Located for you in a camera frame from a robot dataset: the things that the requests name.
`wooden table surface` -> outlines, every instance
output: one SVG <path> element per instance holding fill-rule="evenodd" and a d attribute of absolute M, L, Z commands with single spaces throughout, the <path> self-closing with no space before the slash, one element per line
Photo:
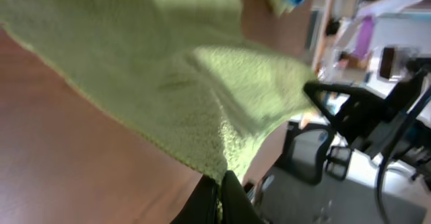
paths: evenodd
<path fill-rule="evenodd" d="M 277 19 L 265 0 L 244 0 L 242 29 L 299 55 L 309 8 Z M 246 179 L 277 159 L 285 128 L 269 136 Z M 103 115 L 0 30 L 0 223 L 169 223 L 200 177 Z"/>

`cloth fold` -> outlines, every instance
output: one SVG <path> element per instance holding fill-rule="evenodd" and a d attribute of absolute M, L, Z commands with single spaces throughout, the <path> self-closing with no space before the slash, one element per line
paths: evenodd
<path fill-rule="evenodd" d="M 263 139 L 311 107 L 302 86 L 315 79 L 244 39 L 240 15 L 240 0 L 0 0 L 0 20 L 24 48 L 218 182 L 227 169 L 241 179 Z"/>

